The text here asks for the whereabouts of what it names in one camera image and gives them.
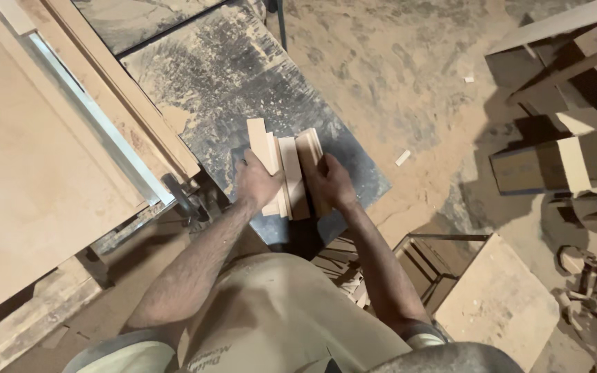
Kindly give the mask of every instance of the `wooden panel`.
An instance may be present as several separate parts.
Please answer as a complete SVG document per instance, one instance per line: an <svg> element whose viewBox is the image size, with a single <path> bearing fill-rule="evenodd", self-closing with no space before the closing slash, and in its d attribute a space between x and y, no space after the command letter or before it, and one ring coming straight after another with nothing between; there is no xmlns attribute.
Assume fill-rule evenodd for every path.
<svg viewBox="0 0 597 373"><path fill-rule="evenodd" d="M185 118L163 118L70 0L40 1L160 150L177 178L185 181L197 174L200 167L195 156L178 137L177 132L172 130L180 128L182 131Z"/></svg>
<svg viewBox="0 0 597 373"><path fill-rule="evenodd" d="M494 233L435 319L456 342L491 344L528 372L559 321L559 305Z"/></svg>
<svg viewBox="0 0 597 373"><path fill-rule="evenodd" d="M54 106L71 110L62 92L35 72L0 21L0 303L139 210L76 136L85 123Z"/></svg>
<svg viewBox="0 0 597 373"><path fill-rule="evenodd" d="M296 141L294 137L282 137L278 139L280 154L285 169L289 205L291 206L292 219L302 220L310 218L310 209L305 197L303 186L303 175L301 174L301 163L299 154L296 152Z"/></svg>
<svg viewBox="0 0 597 373"><path fill-rule="evenodd" d="M101 287L71 257L40 280L33 298L0 322L0 370L86 306Z"/></svg>
<svg viewBox="0 0 597 373"><path fill-rule="evenodd" d="M488 53L501 52L597 22L597 0L510 32Z"/></svg>

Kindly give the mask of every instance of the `hairy arm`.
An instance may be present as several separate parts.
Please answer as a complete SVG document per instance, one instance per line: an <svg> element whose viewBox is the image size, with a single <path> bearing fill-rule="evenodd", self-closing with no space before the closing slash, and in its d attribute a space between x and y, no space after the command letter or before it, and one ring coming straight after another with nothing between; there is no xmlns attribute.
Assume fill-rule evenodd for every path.
<svg viewBox="0 0 597 373"><path fill-rule="evenodd" d="M344 216L360 258L366 287L377 317L399 335L415 320L430 323L409 276L358 202L349 173L338 160L324 154L326 176L313 174L324 198Z"/></svg>
<svg viewBox="0 0 597 373"><path fill-rule="evenodd" d="M236 202L154 280L124 331L177 323L202 307L237 237L273 199L284 177L269 175L249 149L245 151L245 162L239 161L236 170Z"/></svg>

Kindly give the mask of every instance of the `workshop floor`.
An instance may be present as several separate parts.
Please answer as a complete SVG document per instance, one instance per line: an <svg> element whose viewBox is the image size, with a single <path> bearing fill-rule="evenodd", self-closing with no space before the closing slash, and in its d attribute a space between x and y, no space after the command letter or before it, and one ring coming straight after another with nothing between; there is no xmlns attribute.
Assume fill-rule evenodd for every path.
<svg viewBox="0 0 597 373"><path fill-rule="evenodd" d="M521 139L506 123L524 114L502 105L509 92L495 87L485 51L527 13L539 20L584 2L285 0L289 55L394 186L368 211L391 247L415 230L497 232L550 290L572 282L555 267L561 245L597 253L597 234L563 223L543 195L501 197L487 159ZM279 39L276 15L268 27ZM411 156L396 166L405 149ZM145 255L122 264L133 269L117 287L70 321L54 349L37 347L4 371L60 372L77 352L116 334L188 241L185 233L154 230L137 238L132 244ZM592 365L561 322L532 372Z"/></svg>

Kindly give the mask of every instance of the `stacked wooden boards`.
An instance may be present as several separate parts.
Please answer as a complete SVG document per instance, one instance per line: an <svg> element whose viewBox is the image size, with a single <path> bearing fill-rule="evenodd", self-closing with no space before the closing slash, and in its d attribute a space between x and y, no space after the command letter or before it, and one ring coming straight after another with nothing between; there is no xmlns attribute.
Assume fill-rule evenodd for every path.
<svg viewBox="0 0 597 373"><path fill-rule="evenodd" d="M289 220L302 220L310 217L310 210L303 185L301 166L306 175L319 172L319 160L324 155L314 128L299 133L298 137L278 139L273 132L267 132L264 119L247 120L250 148L266 167L269 174L284 171L285 181L277 196L262 209L262 215L279 214ZM314 210L318 217L330 213L331 207L322 198L314 178L307 177Z"/></svg>

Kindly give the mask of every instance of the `wooden block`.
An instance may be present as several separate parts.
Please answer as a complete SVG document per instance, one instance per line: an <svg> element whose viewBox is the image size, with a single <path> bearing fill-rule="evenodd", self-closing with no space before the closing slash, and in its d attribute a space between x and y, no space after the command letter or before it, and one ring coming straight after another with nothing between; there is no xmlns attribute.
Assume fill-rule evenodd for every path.
<svg viewBox="0 0 597 373"><path fill-rule="evenodd" d="M278 157L278 168L280 170L284 170L285 165L283 165L283 157L282 157L281 152L280 152L280 141L278 140L277 137L274 137L273 141L275 142L275 153L276 153L276 155ZM285 203L285 213L286 213L286 216L289 218L289 220L293 220L294 216L292 214L292 206L291 206L291 204L289 202L289 189L287 187L286 172L285 172L285 180L283 181L283 186L281 188L281 191L283 193L283 201Z"/></svg>
<svg viewBox="0 0 597 373"><path fill-rule="evenodd" d="M301 163L299 154L296 152L296 141L294 137L282 137L278 139L278 147L285 169L285 180L288 192L289 206L291 207L292 219L302 220L310 218L310 208L305 196L303 175L301 174Z"/></svg>
<svg viewBox="0 0 597 373"><path fill-rule="evenodd" d="M299 133L296 138L296 150L306 175L319 172L318 165L323 152L314 128ZM318 186L311 177L307 177L307 181L316 215L321 218L330 214L332 207L322 198Z"/></svg>
<svg viewBox="0 0 597 373"><path fill-rule="evenodd" d="M18 35L30 34L36 31L34 22L29 19L27 13L22 10L15 0L0 0L0 12Z"/></svg>
<svg viewBox="0 0 597 373"><path fill-rule="evenodd" d="M278 160L275 153L271 153L271 149L274 148L271 145L273 143L273 134L271 133L271 141L269 141L269 134L266 132L263 118L249 119L247 120L247 125L250 148L257 158L259 158L262 165L264 165L266 171L269 174L275 174ZM277 196L269 204L264 206L261 212L263 216L280 214Z"/></svg>

